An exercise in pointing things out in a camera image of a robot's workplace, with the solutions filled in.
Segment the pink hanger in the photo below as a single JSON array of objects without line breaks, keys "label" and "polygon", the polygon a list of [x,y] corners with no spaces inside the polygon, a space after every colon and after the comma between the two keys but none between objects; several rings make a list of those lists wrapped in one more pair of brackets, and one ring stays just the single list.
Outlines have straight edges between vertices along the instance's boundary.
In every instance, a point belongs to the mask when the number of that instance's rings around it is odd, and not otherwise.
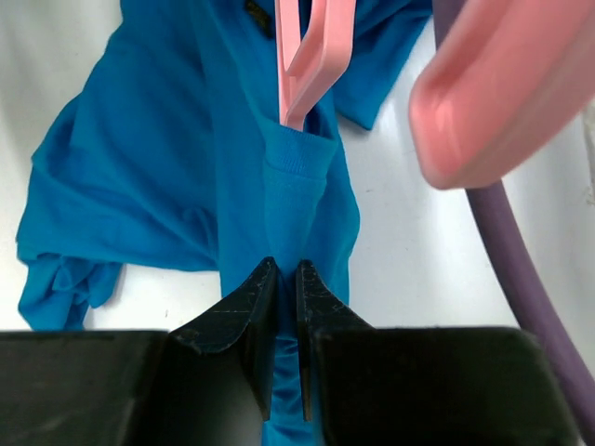
[{"label": "pink hanger", "polygon": [[[279,118],[301,130],[346,71],[356,5],[275,5]],[[594,95],[594,4],[468,1],[411,89],[408,116],[427,182],[491,185],[531,157]]]}]

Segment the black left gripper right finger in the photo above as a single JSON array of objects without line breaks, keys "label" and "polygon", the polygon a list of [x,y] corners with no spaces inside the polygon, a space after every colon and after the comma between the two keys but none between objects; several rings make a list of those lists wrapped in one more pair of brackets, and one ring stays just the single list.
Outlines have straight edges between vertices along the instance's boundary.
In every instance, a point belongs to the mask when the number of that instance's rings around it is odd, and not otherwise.
[{"label": "black left gripper right finger", "polygon": [[576,445],[532,337],[506,327],[376,328],[314,265],[296,271],[304,418],[319,445]]}]

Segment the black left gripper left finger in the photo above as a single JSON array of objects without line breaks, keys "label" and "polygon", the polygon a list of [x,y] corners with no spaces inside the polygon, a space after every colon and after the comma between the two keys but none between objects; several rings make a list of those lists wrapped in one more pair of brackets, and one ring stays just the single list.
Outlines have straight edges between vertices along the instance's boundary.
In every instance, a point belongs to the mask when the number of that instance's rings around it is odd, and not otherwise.
[{"label": "black left gripper left finger", "polygon": [[277,267],[172,332],[4,332],[5,445],[258,445],[271,414]]}]

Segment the blue t shirt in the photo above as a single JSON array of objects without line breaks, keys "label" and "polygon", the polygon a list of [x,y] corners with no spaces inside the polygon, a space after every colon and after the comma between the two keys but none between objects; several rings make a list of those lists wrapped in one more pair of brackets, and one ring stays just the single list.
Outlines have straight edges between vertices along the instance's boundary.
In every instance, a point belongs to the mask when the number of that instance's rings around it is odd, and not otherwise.
[{"label": "blue t shirt", "polygon": [[432,13],[361,1],[350,66],[308,114],[279,122],[271,1],[124,1],[82,92],[33,155],[17,234],[34,330],[80,330],[125,264],[216,270],[236,289],[280,270],[266,445],[311,445],[298,376],[294,272],[311,260],[349,298],[359,210],[337,118],[371,129]]}]

